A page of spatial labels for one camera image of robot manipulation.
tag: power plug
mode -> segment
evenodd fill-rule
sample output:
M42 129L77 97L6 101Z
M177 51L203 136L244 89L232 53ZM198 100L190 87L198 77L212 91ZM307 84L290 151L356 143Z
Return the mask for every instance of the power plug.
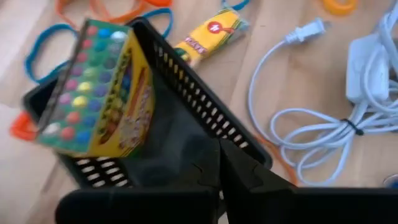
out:
M301 44L306 40L324 34L330 26L330 22L325 22L323 19L317 17L303 27L296 27L294 31L285 36L285 41L288 44Z
M349 46L346 71L346 97L352 103L360 103L365 100L361 90L361 74L368 63L369 57L378 44L377 34L367 35L352 41ZM374 61L369 74L369 90L377 101L385 101L389 96L389 59L387 52Z

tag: white cable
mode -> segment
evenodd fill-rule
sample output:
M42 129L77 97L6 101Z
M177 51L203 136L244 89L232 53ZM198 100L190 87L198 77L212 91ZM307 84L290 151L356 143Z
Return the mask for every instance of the white cable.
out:
M391 30L398 20L398 2L395 3L392 11L387 13L381 19L376 33L379 34L379 42L375 48L372 49L372 54L369 57L366 66L361 72L361 91L364 100L355 104L352 114L347 118L358 129L362 130L365 134L379 134L398 130L398 100L392 101L390 98L387 101L377 101L369 89L369 76L371 75L372 68L377 66L382 57L388 57L392 67L398 74L398 51L391 37ZM344 168L346 160L351 152L351 145L356 135L356 130L346 121L332 118L331 116L322 114L320 112L309 110L305 108L291 108L277 112L270 120L269 130L271 136L268 135L257 122L254 114L252 99L256 78L262 67L262 64L274 53L277 49L290 45L305 42L308 38L314 35L322 34L325 32L325 26L322 20L317 19L303 28L296 28L291 34L287 35L285 39L275 45L265 54L259 62L254 74L251 78L249 91L248 91L248 111L251 121L257 131L262 137L280 146L281 155L283 159L290 166L294 167L297 171L298 179L307 185L312 186L326 186L331 184L339 176ZM390 80L389 93L398 92L398 83ZM287 113L306 113L316 116L326 121L323 124L308 125L298 128L283 138L280 137L275 126L277 120ZM300 134L318 131L320 134L312 141L297 143L294 138ZM341 149L341 159L332 173L332 175L323 182L312 182L306 180L303 176L303 170L311 169L326 162L334 153L339 152ZM298 161L291 161L286 152L290 151L305 151L306 154ZM312 157L315 154L321 154L321 158L314 160Z

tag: orange object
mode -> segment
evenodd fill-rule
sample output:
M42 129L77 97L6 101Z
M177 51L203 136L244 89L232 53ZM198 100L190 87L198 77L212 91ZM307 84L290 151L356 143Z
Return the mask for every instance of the orange object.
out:
M273 153L274 157L280 162L282 167L285 169L287 175L289 176L290 182L294 185L297 185L297 177L295 175L294 169L289 166L282 158L282 156L279 153L279 149L276 145L274 145L272 142L263 139L262 137L256 137L256 139L261 143L267 146L271 150L271 153Z
M26 141L33 141L36 138L37 131L34 124L25 111L22 112L10 127L11 135Z
M346 0L347 3L340 3L339 0L322 0L327 11L337 16L345 16L354 11L358 0Z
M63 14L63 8L71 0L56 0L56 1L57 2L55 3L55 11L58 14L58 16L61 19L63 19L65 22L69 23L74 29L76 29L77 28L76 24ZM171 3L172 0L138 0L138 5L134 9L131 9L130 11L121 16L112 17L101 0L90 0L90 10L96 17L95 19L99 19L105 22L112 22L112 23L126 23L131 19L142 14L145 11L148 4L157 7L167 7L170 6Z

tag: blue rubber band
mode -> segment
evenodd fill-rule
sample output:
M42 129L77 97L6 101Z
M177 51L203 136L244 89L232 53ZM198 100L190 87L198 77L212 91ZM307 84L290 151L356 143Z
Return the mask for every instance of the blue rubber band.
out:
M33 45L32 51L26 57L24 65L27 76L38 84L45 83L47 80L56 77L61 70L69 61L63 62L60 65L57 65L46 77L37 79L32 68L32 64L36 59L36 56L40 50L41 45L46 41L47 38L54 35L56 32L61 30L70 30L73 32L74 36L78 37L78 32L76 32L70 25L68 24L55 24L50 26L48 29L44 30L36 39L35 44Z
M231 6L231 7L232 7L234 10L239 11L239 10L243 9L247 4L249 4L249 2L250 2L250 0L243 0L243 2L241 2L241 3L239 3L239 4L236 4L236 5L234 5L234 6ZM222 3L222 4L227 4L227 3L226 3L226 0L221 0L221 3Z
M173 27L173 23L174 23L173 11L170 8L164 7L164 8L156 9L151 12L147 12L147 13L143 14L142 16L145 18L150 18L153 16L158 16L160 14L168 14L170 17L169 25L167 26L166 30L162 34L162 37L164 37L166 39L167 36L169 36L170 31L172 30L172 27Z

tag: wooden surface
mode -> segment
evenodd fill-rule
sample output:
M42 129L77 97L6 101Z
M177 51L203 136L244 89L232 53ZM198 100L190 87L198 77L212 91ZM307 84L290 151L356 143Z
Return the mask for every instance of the wooden surface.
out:
M22 62L36 36L49 25L61 20L54 13L54 0L0 1L0 223L53 223L53 210L59 199L76 185L49 149L18 141L7 129L20 110L21 96L33 86L25 76ZM112 13L130 7L131 0L108 1ZM210 18L220 8L217 0L174 0L175 24L168 40L181 41L193 28ZM323 37L306 45L278 51L264 66L255 94L256 114L264 127L273 113L290 107L321 111L336 118L351 113L345 99L345 70L349 43L370 33L388 8L390 0L360 0L350 16L335 17L314 0L253 0L241 11L252 25L247 36L206 59L198 74L229 106L231 111L253 131L246 113L249 79L260 58L295 26L320 16L332 22ZM67 14L77 23L90 16L87 1L74 1ZM165 17L151 19L162 30ZM46 74L68 58L73 45L71 34L49 40L39 62L37 74ZM293 115L281 119L281 133L304 124L316 123L307 116ZM335 186L378 187L382 180L398 172L396 134L356 138L343 173ZM330 174L337 161L305 173L312 180ZM285 176L275 162L272 169Z

